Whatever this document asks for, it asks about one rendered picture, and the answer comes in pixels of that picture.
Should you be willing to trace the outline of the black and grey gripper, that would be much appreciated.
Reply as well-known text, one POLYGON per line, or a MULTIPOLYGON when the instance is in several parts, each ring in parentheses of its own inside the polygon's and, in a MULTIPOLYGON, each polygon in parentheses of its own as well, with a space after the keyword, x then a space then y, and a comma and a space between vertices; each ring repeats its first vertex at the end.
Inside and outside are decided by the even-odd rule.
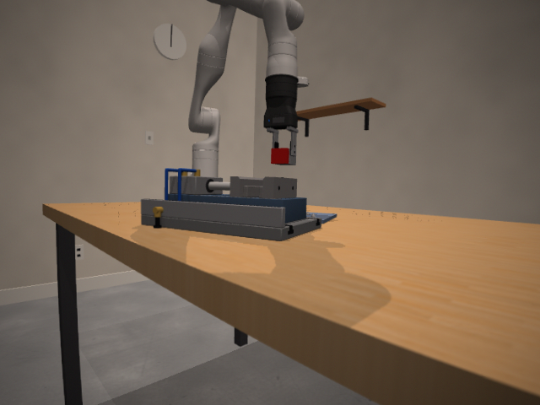
POLYGON ((296 156, 296 136, 299 132, 295 110, 298 88, 307 87, 309 79, 298 77, 297 59, 289 54, 275 54, 267 60, 266 103, 264 127, 273 134, 273 149, 278 148, 278 130, 291 132, 290 156, 296 156))

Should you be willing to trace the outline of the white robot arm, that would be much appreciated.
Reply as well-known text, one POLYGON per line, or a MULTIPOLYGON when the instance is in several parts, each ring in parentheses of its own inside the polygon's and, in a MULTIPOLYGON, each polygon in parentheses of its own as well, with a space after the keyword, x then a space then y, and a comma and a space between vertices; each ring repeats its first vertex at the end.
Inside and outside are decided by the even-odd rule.
POLYGON ((220 10, 216 23, 199 46, 188 126, 191 132, 209 134, 207 139, 192 145, 192 168, 200 170, 200 176, 218 177, 220 114, 217 109, 201 106, 224 73, 236 8, 263 19, 267 59, 275 54, 289 54, 297 59, 297 40, 290 31, 300 27, 304 10, 295 0, 207 1, 219 4, 220 10))

